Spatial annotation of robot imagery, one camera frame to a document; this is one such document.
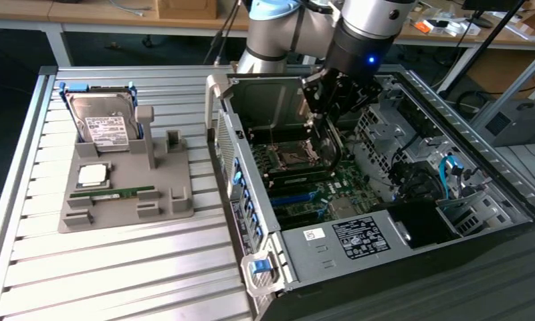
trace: hard drive label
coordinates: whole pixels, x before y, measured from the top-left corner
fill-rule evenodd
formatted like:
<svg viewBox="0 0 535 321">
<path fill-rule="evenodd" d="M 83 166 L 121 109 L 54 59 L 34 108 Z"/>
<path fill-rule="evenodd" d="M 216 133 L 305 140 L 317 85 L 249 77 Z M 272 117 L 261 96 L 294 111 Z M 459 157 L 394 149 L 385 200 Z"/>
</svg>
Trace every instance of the hard drive label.
<svg viewBox="0 0 535 321">
<path fill-rule="evenodd" d="M 390 249 L 370 216 L 333 224 L 332 228 L 349 259 Z"/>
<path fill-rule="evenodd" d="M 127 144 L 125 119 L 122 117 L 85 117 L 90 138 L 97 146 Z"/>
</svg>

